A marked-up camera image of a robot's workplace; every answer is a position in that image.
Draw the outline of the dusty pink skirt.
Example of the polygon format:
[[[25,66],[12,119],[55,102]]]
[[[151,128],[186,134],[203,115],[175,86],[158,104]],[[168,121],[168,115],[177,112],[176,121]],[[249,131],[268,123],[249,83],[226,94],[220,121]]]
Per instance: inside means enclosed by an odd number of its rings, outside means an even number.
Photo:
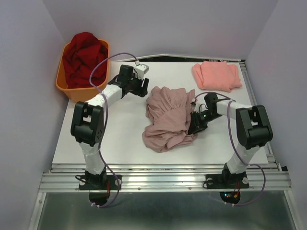
[[[194,97],[195,90],[187,92],[184,88],[156,86],[151,90],[145,113],[151,124],[142,133],[147,148],[162,153],[194,141],[197,135],[188,133]]]

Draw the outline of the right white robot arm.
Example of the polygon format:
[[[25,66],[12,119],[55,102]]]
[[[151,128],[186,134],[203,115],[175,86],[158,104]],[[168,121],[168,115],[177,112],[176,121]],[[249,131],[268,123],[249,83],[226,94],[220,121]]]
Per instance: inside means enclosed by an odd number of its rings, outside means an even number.
[[[208,127],[208,123],[222,116],[236,122],[238,144],[230,140],[234,149],[231,159],[218,174],[207,174],[203,186],[207,189],[248,188],[247,167],[254,155],[273,138],[272,127],[263,105],[244,105],[227,96],[205,92],[206,110],[190,114],[188,134],[197,134]]]

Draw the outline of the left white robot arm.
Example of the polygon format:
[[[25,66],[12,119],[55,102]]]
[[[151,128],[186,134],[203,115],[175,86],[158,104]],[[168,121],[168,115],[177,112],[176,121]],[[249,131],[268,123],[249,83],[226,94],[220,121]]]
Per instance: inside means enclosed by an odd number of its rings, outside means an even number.
[[[109,107],[128,93],[147,95],[149,67],[138,63],[135,67],[121,65],[119,74],[95,97],[77,102],[71,123],[71,135],[79,143],[85,159],[85,172],[77,175],[80,190],[103,190],[109,186],[107,166],[100,151],[105,134]]]

